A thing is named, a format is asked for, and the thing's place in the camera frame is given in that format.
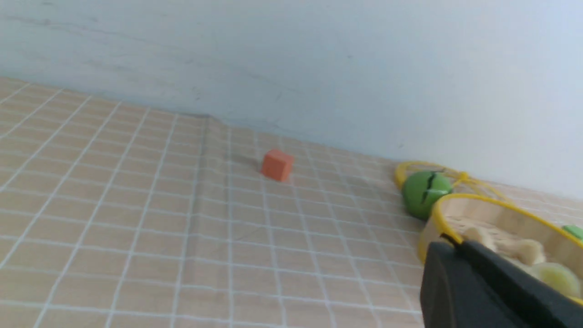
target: green ball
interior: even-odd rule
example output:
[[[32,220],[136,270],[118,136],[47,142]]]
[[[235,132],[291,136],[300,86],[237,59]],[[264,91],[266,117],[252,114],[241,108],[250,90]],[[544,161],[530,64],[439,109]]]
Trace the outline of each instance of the green ball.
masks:
[[[449,180],[441,173],[431,171],[412,174],[405,180],[401,190],[407,212],[424,221],[429,219],[433,204],[452,192]]]

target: woven basket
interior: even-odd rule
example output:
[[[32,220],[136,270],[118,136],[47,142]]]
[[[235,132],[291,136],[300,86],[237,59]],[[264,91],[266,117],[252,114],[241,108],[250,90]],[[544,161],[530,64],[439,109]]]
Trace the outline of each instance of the woven basket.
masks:
[[[461,243],[461,233],[471,226],[485,229],[495,242],[537,240],[545,247],[547,262],[560,263],[583,280],[583,243],[580,240],[509,203],[470,194],[447,195],[433,205],[431,217],[419,238],[419,259],[425,262],[429,243],[444,241],[440,238],[442,233]],[[582,300],[574,300],[583,305]]]

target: orange block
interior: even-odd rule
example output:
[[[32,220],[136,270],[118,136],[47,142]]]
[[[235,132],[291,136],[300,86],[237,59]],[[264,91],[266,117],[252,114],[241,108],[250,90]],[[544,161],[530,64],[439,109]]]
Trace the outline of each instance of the orange block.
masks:
[[[273,180],[285,182],[290,176],[293,166],[293,156],[278,149],[271,149],[263,158],[261,173]]]

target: green object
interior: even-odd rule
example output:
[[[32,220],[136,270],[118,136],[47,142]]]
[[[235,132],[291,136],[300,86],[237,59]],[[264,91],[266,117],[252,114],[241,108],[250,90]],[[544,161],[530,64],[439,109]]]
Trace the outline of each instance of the green object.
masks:
[[[429,219],[433,204],[452,192],[449,180],[441,173],[431,171],[412,174],[405,180],[401,190],[407,212],[424,221]]]
[[[583,240],[583,229],[579,228],[576,225],[566,225],[563,226],[563,230],[575,236],[575,238],[579,240]]]

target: white wall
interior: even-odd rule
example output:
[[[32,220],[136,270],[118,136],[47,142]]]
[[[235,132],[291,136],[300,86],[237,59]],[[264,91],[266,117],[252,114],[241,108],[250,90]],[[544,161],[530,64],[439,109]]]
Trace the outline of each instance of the white wall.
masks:
[[[573,0],[0,0],[0,74],[580,197],[582,14]]]

